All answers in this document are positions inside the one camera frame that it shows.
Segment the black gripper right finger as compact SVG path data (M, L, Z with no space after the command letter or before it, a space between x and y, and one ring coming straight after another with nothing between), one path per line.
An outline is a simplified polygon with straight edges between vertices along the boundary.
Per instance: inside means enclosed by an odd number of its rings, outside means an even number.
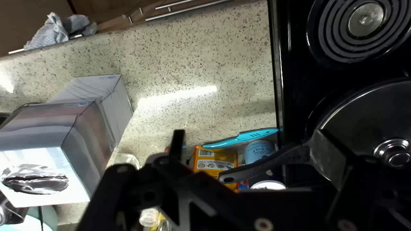
M291 164L312 167L336 188L325 214L330 231L410 231L410 167L393 168L383 158L357 155L327 131L226 170L219 179L238 182Z

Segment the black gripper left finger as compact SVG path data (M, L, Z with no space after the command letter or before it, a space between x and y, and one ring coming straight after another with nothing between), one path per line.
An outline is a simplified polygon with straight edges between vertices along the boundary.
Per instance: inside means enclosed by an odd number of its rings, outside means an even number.
M176 231L239 231L226 204L229 193L206 173L181 163L185 131L175 129L170 151L154 155L143 168L110 167L76 231L143 231L139 217L157 208Z

